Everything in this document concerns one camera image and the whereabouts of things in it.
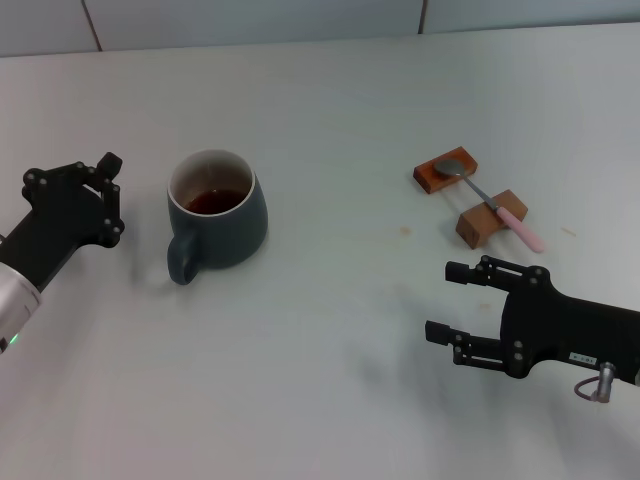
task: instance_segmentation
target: mug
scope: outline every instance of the mug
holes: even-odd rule
[[[174,233],[167,265],[179,285],[189,284],[202,268],[227,268],[249,258],[267,234],[260,183],[234,153],[191,155],[175,169],[167,195]]]

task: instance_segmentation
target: white wall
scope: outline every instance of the white wall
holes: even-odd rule
[[[425,33],[640,21],[640,0],[429,0]]]
[[[105,50],[411,35],[422,0],[87,0]]]
[[[0,57],[96,51],[80,0],[0,0]]]

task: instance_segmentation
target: table surface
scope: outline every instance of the table surface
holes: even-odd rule
[[[640,392],[592,372],[457,367],[434,320],[497,338],[504,292],[444,281],[482,254],[640,310],[640,25],[0,60],[0,228],[29,167],[124,159],[126,231],[78,251],[0,362],[2,479],[637,478]],[[463,145],[548,245],[471,251],[463,184],[412,169]],[[167,283],[165,184],[246,158],[270,231],[245,263]]]

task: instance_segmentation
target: tea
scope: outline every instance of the tea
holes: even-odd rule
[[[187,210],[200,215],[215,215],[237,207],[246,195],[235,190],[211,190],[198,195],[187,205]]]

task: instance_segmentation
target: metal spoon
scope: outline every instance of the metal spoon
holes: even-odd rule
[[[460,176],[465,182],[480,195],[480,198],[484,200],[484,203],[489,205],[489,208],[498,215],[502,221],[513,230],[520,240],[522,240],[527,247],[536,253],[544,251],[544,242],[535,233],[529,230],[520,220],[513,216],[513,214],[504,207],[499,207],[498,204],[489,197],[482,190],[480,190],[469,178],[464,171],[464,166],[459,160],[455,158],[445,158],[434,165],[434,168],[438,173],[449,176]]]

